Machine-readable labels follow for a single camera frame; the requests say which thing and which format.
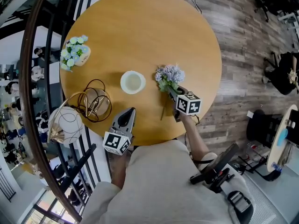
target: table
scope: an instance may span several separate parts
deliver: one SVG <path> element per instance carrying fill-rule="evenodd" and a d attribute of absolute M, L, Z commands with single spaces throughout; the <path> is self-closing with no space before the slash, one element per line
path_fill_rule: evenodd
<path fill-rule="evenodd" d="M 100 123 L 83 122 L 103 136 L 114 116 L 136 108 L 133 145 L 152 145 L 185 132 L 172 116 L 167 97 L 154 80 L 158 65 L 178 64 L 185 71 L 183 87 L 203 100 L 201 119 L 216 96 L 221 79 L 221 53 L 216 36 L 206 19 L 184 0 L 100 0 L 74 23 L 66 39 L 88 36 L 91 55 L 73 72 L 60 70 L 66 97 L 82 91 L 92 79 L 101 79 L 112 101 L 112 112 Z M 128 95 L 122 91 L 123 73 L 135 70 L 146 78 L 145 88 Z"/>
<path fill-rule="evenodd" d="M 286 125 L 285 125 L 285 121 L 287 119 L 289 119 L 290 117 L 290 114 L 291 114 L 291 110 L 298 110 L 297 109 L 297 106 L 296 105 L 291 105 L 291 107 L 287 110 L 287 112 L 284 114 L 282 120 L 281 120 L 281 123 L 278 127 L 278 130 L 276 132 L 276 135 L 274 137 L 274 140 L 273 140 L 273 143 L 272 143 L 272 146 L 271 146 L 271 151 L 269 153 L 269 157 L 268 157 L 268 161 L 267 161 L 267 169 L 269 172 L 272 172 L 274 171 L 275 169 L 272 167 L 272 163 L 276 163 L 278 164 L 278 161 L 281 157 L 281 154 L 283 153 L 284 149 L 285 149 L 285 146 L 287 144 L 287 139 L 284 139 L 281 143 L 280 146 L 277 146 L 277 142 L 278 142 L 278 139 L 279 139 L 279 136 L 281 134 L 281 132 L 286 129 Z"/>

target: white lampshade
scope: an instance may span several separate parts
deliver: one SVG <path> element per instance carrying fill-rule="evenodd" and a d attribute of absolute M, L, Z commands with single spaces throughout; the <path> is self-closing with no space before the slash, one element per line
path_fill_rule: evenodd
<path fill-rule="evenodd" d="M 52 122 L 57 109 L 49 117 L 49 125 Z M 69 144 L 75 142 L 81 135 L 83 129 L 82 119 L 77 111 L 71 107 L 63 107 L 52 127 L 51 139 L 63 143 L 69 147 Z"/>

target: white cup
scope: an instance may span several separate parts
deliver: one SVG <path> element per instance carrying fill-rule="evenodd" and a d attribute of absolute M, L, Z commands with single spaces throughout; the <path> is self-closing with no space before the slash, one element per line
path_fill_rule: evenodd
<path fill-rule="evenodd" d="M 145 78 L 142 74 L 130 70 L 121 77 L 121 88 L 127 94 L 133 95 L 145 87 Z"/>

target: gray shirt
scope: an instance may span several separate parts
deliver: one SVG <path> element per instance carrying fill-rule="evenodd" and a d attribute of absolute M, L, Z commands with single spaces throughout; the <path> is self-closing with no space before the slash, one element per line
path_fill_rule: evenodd
<path fill-rule="evenodd" d="M 202 160 L 216 156 L 209 153 Z M 230 184 L 253 202 L 244 179 L 230 170 L 235 174 Z M 81 224 L 239 223 L 223 194 L 202 183 L 190 183 L 189 178 L 198 171 L 178 140 L 138 147 L 127 167 L 123 189 L 99 182 Z"/>

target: paper cup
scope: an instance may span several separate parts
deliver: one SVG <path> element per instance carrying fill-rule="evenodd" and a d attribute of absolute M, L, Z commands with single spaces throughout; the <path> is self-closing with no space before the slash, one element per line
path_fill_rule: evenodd
<path fill-rule="evenodd" d="M 121 77 L 121 88 L 127 94 L 133 95 L 145 87 L 145 78 L 142 74 L 130 70 Z"/>

